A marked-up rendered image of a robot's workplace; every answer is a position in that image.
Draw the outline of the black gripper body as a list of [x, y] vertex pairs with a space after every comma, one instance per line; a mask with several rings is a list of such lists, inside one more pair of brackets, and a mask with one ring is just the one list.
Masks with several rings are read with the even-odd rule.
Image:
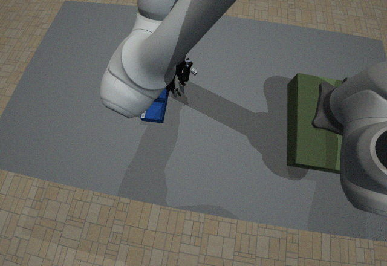
[[179, 65], [176, 66], [176, 72], [175, 72], [175, 75], [179, 74], [178, 72], [180, 70], [183, 70], [183, 68], [185, 67], [186, 65], [186, 61], [184, 60], [182, 63], [180, 63]]

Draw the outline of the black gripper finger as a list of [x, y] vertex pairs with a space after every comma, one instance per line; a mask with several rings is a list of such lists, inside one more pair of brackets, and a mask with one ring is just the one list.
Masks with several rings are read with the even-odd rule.
[[180, 70], [178, 72], [179, 74], [177, 74], [179, 79], [178, 83], [179, 83], [180, 91], [183, 94], [184, 94], [184, 86], [186, 85], [185, 82], [189, 80], [190, 68], [193, 64], [189, 58], [187, 58], [185, 61], [186, 61], [186, 65], [183, 68], [183, 73], [182, 73], [182, 70]]
[[174, 76], [173, 80], [171, 81], [171, 83], [167, 87], [165, 87], [165, 88], [166, 88], [166, 90], [168, 92], [172, 91], [174, 97], [177, 98], [177, 93], [176, 93], [176, 89], [175, 89], [175, 80], [174, 79], [175, 79], [175, 76]]

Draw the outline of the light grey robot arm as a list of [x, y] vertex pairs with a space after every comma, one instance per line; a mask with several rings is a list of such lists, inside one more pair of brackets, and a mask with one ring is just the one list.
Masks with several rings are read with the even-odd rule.
[[[138, 0], [134, 27], [103, 74], [103, 105], [127, 118], [142, 115], [235, 1]], [[387, 61], [346, 77], [338, 88], [322, 82], [311, 124], [343, 136], [340, 182], [348, 201], [387, 217]]]

